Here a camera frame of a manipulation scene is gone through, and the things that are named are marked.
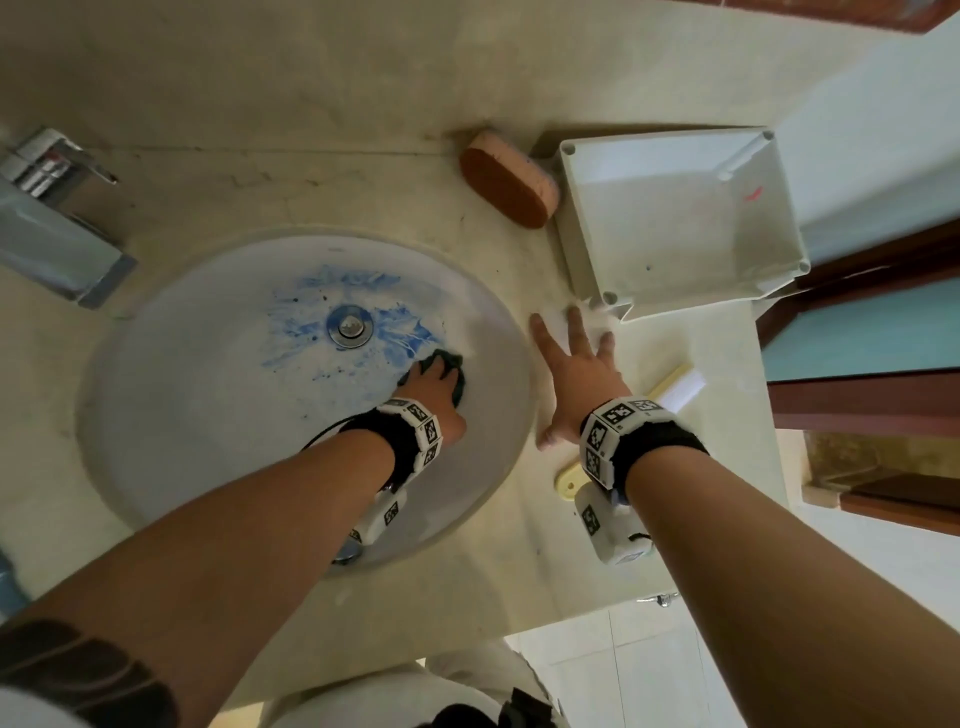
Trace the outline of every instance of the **pants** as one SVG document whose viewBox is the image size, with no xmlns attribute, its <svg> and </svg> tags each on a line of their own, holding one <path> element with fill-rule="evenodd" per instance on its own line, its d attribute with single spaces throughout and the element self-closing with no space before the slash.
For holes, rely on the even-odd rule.
<svg viewBox="0 0 960 728">
<path fill-rule="evenodd" d="M 503 640 L 491 640 L 468 649 L 459 649 L 444 652 L 426 659 L 425 667 L 417 663 L 400 665 L 384 670 L 382 673 L 397 672 L 431 672 L 454 683 L 474 688 L 494 701 L 503 705 L 510 699 L 514 688 L 532 695 L 537 700 L 553 703 L 550 693 L 543 686 L 537 673 L 522 655 L 514 652 Z M 334 683 L 314 690 L 287 695 L 279 700 L 267 703 L 260 718 L 260 728 L 269 728 L 280 716 L 290 711 L 311 697 L 322 692 L 335 691 L 344 686 L 343 683 Z M 569 723 L 563 714 L 554 708 L 553 720 L 557 728 L 569 728 Z"/>
</svg>

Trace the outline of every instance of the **oval sink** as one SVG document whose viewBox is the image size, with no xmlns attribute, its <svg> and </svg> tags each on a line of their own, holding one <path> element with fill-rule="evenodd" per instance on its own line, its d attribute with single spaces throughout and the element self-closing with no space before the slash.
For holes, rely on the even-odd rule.
<svg viewBox="0 0 960 728">
<path fill-rule="evenodd" d="M 347 348 L 337 329 L 368 341 Z M 465 358 L 468 432 L 410 485 L 359 563 L 396 558 L 503 482 L 533 419 L 528 349 L 507 309 L 479 281 L 399 245 L 288 235 L 174 281 L 94 357 L 80 412 L 84 460 L 107 503 L 142 526 L 384 401 L 437 348 Z"/>
</svg>

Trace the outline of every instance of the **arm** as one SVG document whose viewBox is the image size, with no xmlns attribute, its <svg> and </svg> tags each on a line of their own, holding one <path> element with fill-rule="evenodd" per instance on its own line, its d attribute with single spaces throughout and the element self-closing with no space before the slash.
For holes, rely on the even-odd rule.
<svg viewBox="0 0 960 728">
<path fill-rule="evenodd" d="M 443 369 L 439 357 L 423 375 L 415 366 L 397 394 L 431 409 L 452 444 L 466 424 L 453 409 L 456 375 L 441 380 Z M 45 660 L 63 682 L 88 685 L 65 699 L 49 691 L 49 675 L 24 667 L 13 679 L 0 669 L 0 682 L 72 706 L 94 726 L 110 712 L 147 728 L 206 726 L 393 467 L 384 439 L 351 430 L 185 504 L 0 632 L 0 653 L 15 649 L 21 666 Z M 98 672 L 105 661 L 112 667 Z M 130 669 L 133 661 L 140 665 Z M 101 681 L 115 689 L 98 695 Z"/>
<path fill-rule="evenodd" d="M 541 440 L 624 396 L 606 334 L 593 355 L 579 310 L 567 356 L 540 317 L 557 414 Z M 698 450 L 661 448 L 630 469 L 648 527 L 741 713 L 753 726 L 952 725 L 960 635 Z"/>
</svg>

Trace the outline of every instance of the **person's left hand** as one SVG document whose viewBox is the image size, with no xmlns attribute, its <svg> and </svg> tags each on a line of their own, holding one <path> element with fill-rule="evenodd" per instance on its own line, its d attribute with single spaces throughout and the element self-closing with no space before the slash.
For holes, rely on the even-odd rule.
<svg viewBox="0 0 960 728">
<path fill-rule="evenodd" d="M 422 402 L 437 416 L 444 447 L 453 445 L 467 432 L 467 421 L 453 406 L 453 388 L 457 386 L 459 371 L 453 369 L 444 376 L 444 361 L 437 357 L 430 368 L 421 373 L 420 363 L 416 361 L 410 369 L 410 377 L 394 392 L 394 397 Z"/>
</svg>

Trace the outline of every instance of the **tattoo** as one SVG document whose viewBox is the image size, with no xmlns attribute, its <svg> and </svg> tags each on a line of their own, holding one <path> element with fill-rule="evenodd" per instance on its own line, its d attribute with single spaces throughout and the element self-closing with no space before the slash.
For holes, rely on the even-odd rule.
<svg viewBox="0 0 960 728">
<path fill-rule="evenodd" d="M 0 686 L 54 703 L 94 728 L 176 728 L 173 693 L 119 647 L 59 621 L 0 630 Z"/>
</svg>

